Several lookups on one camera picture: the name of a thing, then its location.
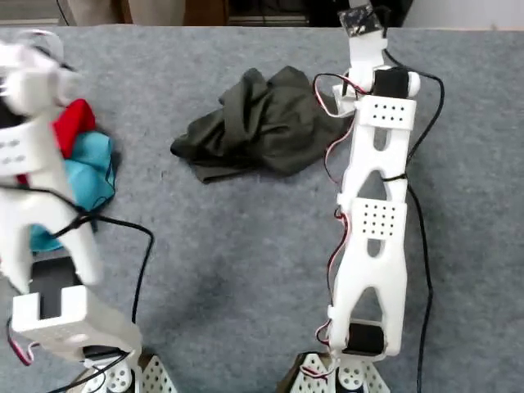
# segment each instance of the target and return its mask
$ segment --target background wall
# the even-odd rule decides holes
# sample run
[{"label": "background wall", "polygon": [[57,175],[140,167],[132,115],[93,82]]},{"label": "background wall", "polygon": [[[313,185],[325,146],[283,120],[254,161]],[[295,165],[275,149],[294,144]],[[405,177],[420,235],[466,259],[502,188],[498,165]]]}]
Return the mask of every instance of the background wall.
[{"label": "background wall", "polygon": [[414,0],[405,27],[524,29],[522,0]]}]

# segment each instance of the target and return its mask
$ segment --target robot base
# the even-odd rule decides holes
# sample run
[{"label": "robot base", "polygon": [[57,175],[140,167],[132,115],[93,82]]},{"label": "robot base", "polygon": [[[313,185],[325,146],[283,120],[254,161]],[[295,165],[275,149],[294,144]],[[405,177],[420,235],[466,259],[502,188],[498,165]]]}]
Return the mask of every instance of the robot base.
[{"label": "robot base", "polygon": [[390,393],[373,363],[343,355],[339,369],[325,378],[314,379],[304,375],[300,366],[316,370],[319,374],[328,370],[329,356],[319,353],[299,355],[293,368],[279,384],[277,393]]},{"label": "robot base", "polygon": [[[134,373],[135,380],[124,393],[178,393],[158,356],[142,355],[138,364],[140,369]],[[126,370],[129,369],[125,365],[119,367],[117,364],[106,371],[105,381],[101,375],[82,386],[68,390],[67,393],[122,393],[119,389],[120,384],[128,385],[127,381],[132,377]],[[92,373],[90,370],[82,373],[76,381]]]}]

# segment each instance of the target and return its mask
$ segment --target cable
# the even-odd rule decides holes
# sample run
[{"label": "cable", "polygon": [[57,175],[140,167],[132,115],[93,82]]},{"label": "cable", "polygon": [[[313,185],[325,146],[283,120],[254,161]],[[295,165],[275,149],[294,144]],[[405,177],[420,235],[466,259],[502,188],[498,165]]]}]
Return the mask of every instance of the cable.
[{"label": "cable", "polygon": [[264,7],[265,7],[264,0],[259,0],[259,11],[260,11],[260,14],[262,15],[262,25],[266,26]]},{"label": "cable", "polygon": [[120,219],[112,219],[103,215],[94,215],[94,219],[102,221],[109,224],[119,225],[121,227],[132,228],[145,233],[149,236],[149,242],[147,243],[146,254],[144,255],[142,266],[140,267],[140,273],[138,274],[137,286],[134,292],[133,298],[133,311],[131,312],[131,321],[133,323],[137,322],[137,311],[138,311],[138,301],[140,300],[140,291],[142,289],[142,280],[144,278],[144,273],[146,272],[147,262],[149,261],[149,256],[151,255],[151,250],[155,244],[155,235],[154,233],[146,227],[143,227],[139,224],[130,223],[128,221],[123,221]]},{"label": "cable", "polygon": [[100,368],[96,373],[91,374],[89,377],[86,377],[84,379],[80,379],[77,382],[72,382],[69,385],[66,385],[66,386],[63,386],[63,387],[59,387],[58,389],[55,389],[54,391],[48,391],[47,393],[65,393],[69,389],[73,389],[73,388],[75,388],[77,386],[83,385],[84,383],[87,383],[87,382],[91,381],[92,379],[98,377],[99,375],[104,374],[106,371],[108,371],[111,368],[115,367],[118,363],[120,363],[125,358],[127,358],[128,355],[129,355],[129,353],[127,353],[127,352],[123,353],[119,358],[117,358],[113,362],[109,363],[104,368]]},{"label": "cable", "polygon": [[70,26],[69,21],[66,18],[66,14],[64,13],[64,9],[62,8],[62,5],[60,4],[60,0],[56,0],[56,5],[58,6],[58,11],[60,11],[60,15],[64,19],[65,25]]},{"label": "cable", "polygon": [[[96,370],[96,371],[100,371],[100,369],[96,366],[93,366],[93,368]],[[102,374],[104,376],[104,379],[102,380],[102,383],[100,384],[100,386],[95,389],[94,391],[92,391],[91,393],[97,393],[97,391],[99,391],[100,389],[102,389],[104,387],[104,385],[106,384],[106,379],[107,379],[107,376],[106,376],[106,373],[103,373]]]},{"label": "cable", "polygon": [[424,129],[424,131],[422,131],[422,133],[420,134],[420,136],[418,137],[417,141],[413,144],[413,147],[411,147],[411,150],[409,151],[408,153],[408,158],[406,160],[406,164],[409,164],[409,162],[413,159],[413,156],[415,154],[415,152],[417,151],[417,149],[420,147],[421,143],[424,141],[424,139],[426,139],[427,135],[429,134],[429,132],[431,131],[431,129],[433,128],[433,126],[435,125],[436,121],[438,120],[438,118],[440,117],[440,113],[442,112],[442,108],[444,107],[444,100],[445,100],[445,87],[444,87],[444,82],[442,81],[441,78],[439,78],[438,76],[435,76],[433,74],[429,74],[427,72],[422,72],[422,71],[419,71],[419,70],[415,70],[414,68],[411,68],[411,67],[408,67],[407,65],[404,65],[402,64],[400,61],[396,60],[390,53],[387,49],[384,49],[384,53],[386,54],[386,56],[391,60],[393,61],[395,64],[397,64],[399,67],[403,67],[405,68],[406,70],[408,71],[413,71],[413,72],[416,72],[417,74],[420,74],[421,76],[425,77],[425,78],[428,78],[428,79],[432,79],[432,80],[435,80],[438,84],[439,84],[439,88],[440,88],[440,99],[439,99],[439,105],[438,107],[436,108],[436,111],[435,111],[435,114],[433,115],[433,117],[431,118],[430,122],[427,124],[427,127]]},{"label": "cable", "polygon": [[331,285],[331,271],[333,268],[333,265],[335,264],[335,259],[337,258],[338,254],[341,252],[342,247],[347,243],[347,239],[350,236],[350,218],[346,213],[340,212],[338,209],[335,210],[335,218],[342,222],[344,225],[344,234],[342,235],[342,239],[338,243],[337,247],[329,257],[329,260],[327,260],[327,266],[326,266],[326,280],[327,280],[327,289],[329,290],[329,299],[330,299],[330,305],[333,304],[333,290]]},{"label": "cable", "polygon": [[336,141],[332,142],[332,144],[327,147],[326,153],[324,154],[324,159],[323,159],[324,169],[326,170],[327,176],[332,181],[332,183],[337,184],[337,185],[342,184],[342,179],[337,180],[331,175],[331,172],[328,167],[329,155],[331,154],[332,150],[335,147],[337,147],[340,143],[344,142],[351,135],[351,132],[353,131],[354,127],[355,127],[355,118],[353,118],[353,120],[351,121],[351,125],[348,128],[347,132],[344,135],[342,135],[340,138],[338,138]]},{"label": "cable", "polygon": [[424,226],[424,216],[422,214],[422,207],[418,200],[417,194],[408,183],[408,191],[413,202],[415,202],[415,209],[417,210],[418,222],[420,225],[420,234],[422,238],[422,253],[424,255],[424,270],[426,272],[426,284],[427,284],[427,303],[426,313],[424,314],[424,320],[422,322],[422,331],[420,332],[420,342],[418,346],[418,365],[417,365],[417,393],[422,393],[422,366],[424,363],[424,347],[426,346],[426,334],[427,325],[429,324],[429,318],[431,316],[431,306],[433,304],[433,282],[431,281],[431,270],[429,265],[429,256],[427,252],[427,235],[426,227]]},{"label": "cable", "polygon": [[22,347],[20,346],[20,344],[18,344],[18,342],[14,340],[11,336],[11,321],[12,321],[12,316],[10,316],[7,319],[7,323],[6,323],[7,343],[9,344],[9,346],[15,353],[16,357],[18,357],[20,362],[24,366],[29,367],[34,362],[33,348],[40,346],[40,344],[36,341],[33,341],[27,346],[27,350],[24,351]]},{"label": "cable", "polygon": [[340,119],[340,118],[343,118],[343,117],[348,117],[354,111],[351,110],[351,111],[344,112],[342,114],[338,114],[338,113],[332,113],[328,109],[328,106],[326,105],[326,103],[322,99],[322,96],[320,94],[320,90],[318,89],[318,79],[321,76],[334,76],[335,78],[341,79],[344,83],[349,84],[353,88],[353,90],[355,91],[355,96],[356,96],[357,93],[364,94],[364,95],[368,94],[368,92],[366,92],[364,89],[362,89],[359,85],[354,84],[349,78],[345,77],[344,75],[333,74],[333,73],[330,73],[330,72],[323,72],[321,74],[316,74],[314,76],[313,82],[312,82],[313,93],[314,93],[314,96],[317,99],[317,102],[319,103],[319,105],[322,107],[322,109],[324,109],[324,111],[330,117],[333,117],[333,118],[336,118],[336,119]]}]

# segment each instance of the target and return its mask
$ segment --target black wire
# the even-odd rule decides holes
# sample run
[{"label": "black wire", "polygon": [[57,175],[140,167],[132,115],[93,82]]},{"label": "black wire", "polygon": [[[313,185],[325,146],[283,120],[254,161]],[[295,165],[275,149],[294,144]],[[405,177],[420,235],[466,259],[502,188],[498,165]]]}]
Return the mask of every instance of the black wire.
[{"label": "black wire", "polygon": [[62,5],[60,4],[60,0],[56,0],[56,5],[58,6],[58,11],[60,11],[60,14],[62,15],[62,18],[64,19],[64,22],[67,26],[70,26],[69,21],[66,18],[66,14],[64,13],[64,9],[62,8]]},{"label": "black wire", "polygon": [[138,301],[140,300],[140,291],[142,289],[142,281],[144,279],[144,273],[146,272],[146,267],[147,267],[147,262],[149,260],[149,256],[151,255],[151,250],[153,248],[153,245],[155,244],[155,235],[151,230],[147,229],[146,227],[143,227],[142,225],[139,225],[139,224],[130,223],[128,221],[123,221],[120,219],[112,219],[110,217],[106,217],[103,215],[93,215],[93,219],[102,221],[104,223],[119,225],[121,227],[136,229],[142,233],[145,233],[147,236],[149,236],[149,242],[147,243],[146,254],[144,255],[142,266],[140,268],[140,273],[138,274],[137,286],[135,288],[134,298],[133,298],[133,311],[131,312],[131,321],[133,323],[136,323],[137,322]]},{"label": "black wire", "polygon": [[[100,371],[100,369],[99,369],[98,367],[93,366],[93,368],[94,368],[95,370],[97,370],[97,371]],[[97,393],[97,391],[99,391],[100,389],[102,389],[102,387],[103,387],[104,384],[106,383],[106,379],[107,379],[106,373],[103,373],[103,376],[104,376],[104,379],[103,379],[102,383],[100,384],[100,386],[99,386],[96,390],[92,391],[91,393]]]},{"label": "black wire", "polygon": [[[387,29],[389,25],[389,19],[391,14],[391,9],[385,6],[377,7],[373,9],[372,12],[369,12],[367,16],[363,18],[363,21],[366,21],[373,13],[376,11],[383,11],[384,12],[384,34],[383,37],[385,38],[387,36]],[[444,82],[439,77],[429,74],[427,72],[415,70],[412,67],[408,67],[405,64],[401,63],[400,61],[396,60],[387,49],[384,49],[384,54],[397,66],[404,68],[408,71],[413,71],[418,73],[419,75],[432,79],[436,81],[439,84],[440,88],[440,99],[438,107],[436,108],[435,114],[431,118],[430,122],[428,123],[427,127],[422,131],[420,136],[418,137],[417,141],[414,143],[414,145],[409,150],[409,153],[407,155],[406,159],[406,167],[413,159],[413,156],[417,149],[420,147],[422,142],[426,139],[427,135],[430,133],[430,131],[433,129],[433,126],[435,125],[436,121],[440,117],[440,113],[442,112],[442,108],[444,107],[444,100],[445,100],[445,87]],[[383,179],[384,182],[389,181],[395,181],[398,179],[407,178],[406,173],[400,174],[398,176],[392,177],[392,178],[385,178]],[[429,318],[431,316],[431,306],[433,304],[433,283],[431,281],[431,270],[429,265],[429,255],[427,251],[427,234],[426,234],[426,227],[424,225],[424,216],[422,213],[422,207],[420,205],[420,200],[417,197],[417,194],[411,187],[411,185],[408,183],[408,191],[411,197],[413,198],[413,201],[415,203],[415,209],[417,210],[417,216],[418,216],[418,222],[420,226],[420,234],[422,238],[422,254],[424,259],[424,271],[426,274],[426,284],[427,284],[427,303],[426,303],[426,312],[424,313],[424,320],[422,321],[422,329],[420,332],[420,341],[418,345],[418,364],[417,364],[417,393],[422,393],[422,372],[423,372],[423,363],[424,363],[424,350],[426,346],[426,336],[427,336],[427,327],[429,325]]]},{"label": "black wire", "polygon": [[444,107],[444,100],[445,100],[445,87],[444,87],[444,82],[442,81],[441,78],[439,78],[438,76],[435,76],[433,74],[429,74],[427,72],[422,72],[422,71],[419,71],[419,70],[415,70],[414,68],[411,68],[411,67],[408,67],[407,65],[404,65],[402,64],[400,61],[396,60],[390,53],[387,49],[384,49],[384,53],[386,54],[386,56],[391,60],[393,61],[395,64],[397,64],[399,67],[402,67],[402,68],[405,68],[406,70],[408,71],[413,71],[413,72],[416,72],[417,74],[425,77],[425,78],[428,78],[428,79],[432,79],[432,80],[435,80],[438,84],[439,84],[439,88],[440,88],[440,99],[439,99],[439,105],[438,107],[436,108],[436,111],[435,111],[435,114],[433,115],[433,117],[431,118],[430,122],[427,124],[427,127],[424,129],[424,131],[422,131],[422,133],[420,134],[420,136],[418,137],[417,141],[413,144],[413,147],[411,147],[411,150],[409,151],[408,153],[408,158],[406,160],[406,164],[409,164],[409,162],[413,159],[413,156],[415,154],[415,152],[417,151],[417,149],[420,147],[421,143],[424,141],[424,139],[426,139],[427,135],[429,134],[429,132],[431,131],[431,129],[433,128],[433,126],[435,125],[436,121],[438,120],[439,116],[440,116],[440,113],[442,112],[442,108]]},{"label": "black wire", "polygon": [[123,361],[128,355],[129,355],[129,353],[126,352],[126,353],[122,354],[118,359],[116,359],[113,362],[109,363],[104,368],[100,368],[100,370],[98,370],[96,373],[91,374],[89,377],[84,378],[84,379],[80,379],[77,382],[72,382],[69,385],[66,385],[66,386],[63,386],[63,387],[59,387],[58,389],[55,389],[54,391],[48,391],[47,393],[64,393],[64,392],[67,392],[69,389],[73,389],[73,388],[75,388],[77,386],[83,385],[84,383],[87,383],[87,382],[91,381],[92,379],[98,377],[99,375],[104,374],[109,369],[115,367],[118,363]]},{"label": "black wire", "polygon": [[426,272],[426,284],[427,284],[427,303],[426,313],[424,314],[424,320],[422,322],[422,331],[420,332],[420,343],[418,346],[418,365],[417,365],[417,393],[422,393],[422,366],[424,363],[424,347],[426,346],[426,334],[427,326],[429,324],[429,318],[431,316],[431,306],[433,304],[433,282],[431,281],[431,270],[429,266],[429,255],[427,252],[427,235],[426,227],[424,226],[424,216],[422,214],[422,207],[418,200],[417,194],[413,190],[413,187],[408,183],[408,191],[413,202],[415,202],[415,209],[417,210],[418,222],[420,225],[420,235],[422,238],[422,253],[424,255],[424,270]]},{"label": "black wire", "polygon": [[265,7],[264,0],[259,0],[259,11],[260,11],[260,14],[262,15],[262,25],[266,26],[264,7]]}]

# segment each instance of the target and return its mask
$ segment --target mounting plate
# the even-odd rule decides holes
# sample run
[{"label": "mounting plate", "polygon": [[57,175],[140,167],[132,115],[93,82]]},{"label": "mounting plate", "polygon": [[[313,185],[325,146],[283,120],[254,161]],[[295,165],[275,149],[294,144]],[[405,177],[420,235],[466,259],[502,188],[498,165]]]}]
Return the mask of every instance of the mounting plate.
[{"label": "mounting plate", "polygon": [[156,355],[151,357],[142,371],[135,370],[134,374],[133,386],[132,373],[127,364],[123,362],[106,371],[105,381],[101,375],[81,386],[80,390],[70,390],[68,393],[122,393],[123,391],[126,393],[178,393],[160,358]]},{"label": "mounting plate", "polygon": [[[302,365],[319,373],[327,371],[317,354],[308,354]],[[313,379],[299,372],[289,391],[290,393],[335,393],[336,391],[390,393],[373,363],[355,359],[350,355],[342,356],[337,374],[330,374],[324,379]]]}]

